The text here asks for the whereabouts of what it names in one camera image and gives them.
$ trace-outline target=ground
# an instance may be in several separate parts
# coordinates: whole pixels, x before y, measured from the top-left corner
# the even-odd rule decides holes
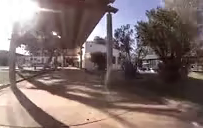
[[[106,87],[102,78],[60,70],[20,82],[18,88],[1,89],[0,127],[203,127],[194,118],[196,112],[184,111],[190,109],[185,104],[132,85]]]

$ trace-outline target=wall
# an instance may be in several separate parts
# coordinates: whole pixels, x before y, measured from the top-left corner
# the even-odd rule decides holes
[[[82,49],[82,67],[88,70],[93,70],[95,69],[94,63],[90,61],[90,53],[94,52],[103,52],[106,53],[106,45],[103,44],[96,44],[94,42],[86,42],[83,44],[83,49]],[[113,69],[118,70],[120,69],[120,64],[119,64],[119,53],[120,51],[117,49],[113,49],[113,57],[115,57],[115,64],[113,64]]]

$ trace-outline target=sky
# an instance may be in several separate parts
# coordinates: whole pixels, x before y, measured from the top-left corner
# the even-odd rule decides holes
[[[147,20],[146,10],[164,6],[162,0],[116,0],[113,4],[119,11],[113,14],[113,30],[121,25],[130,24],[133,27],[137,21]],[[94,36],[106,37],[106,16],[96,26],[88,40]]]
[[[19,1],[19,0],[0,0],[0,6],[5,5],[4,1]],[[113,30],[120,27],[121,25],[130,24],[133,27],[137,21],[147,20],[145,16],[146,10],[156,8],[157,6],[163,6],[162,0],[116,0],[112,5],[119,9],[116,14],[113,14]],[[11,35],[13,22],[13,16],[18,15],[16,10],[12,8],[5,8],[6,10],[0,10],[0,50],[8,50],[9,40]],[[7,15],[7,12],[15,13],[15,15]],[[93,40],[95,36],[106,36],[106,16],[101,19],[99,24],[96,26],[92,34],[89,36],[88,40]]]

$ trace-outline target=pole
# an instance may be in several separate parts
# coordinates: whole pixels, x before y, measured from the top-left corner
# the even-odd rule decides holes
[[[110,76],[112,71],[112,58],[113,58],[113,30],[112,30],[112,14],[107,13],[107,43],[106,43],[106,55],[107,55],[107,72],[105,85],[109,85]]]
[[[82,48],[83,46],[80,47],[80,65],[79,65],[80,69],[82,69]]]
[[[17,23],[15,23],[13,26],[11,41],[9,45],[9,80],[11,87],[16,87],[16,71],[15,71],[16,40],[17,40]]]

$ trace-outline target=canopy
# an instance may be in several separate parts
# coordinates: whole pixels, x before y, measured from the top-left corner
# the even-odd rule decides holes
[[[65,48],[81,46],[106,12],[116,13],[114,0],[38,0],[42,8],[55,10]]]

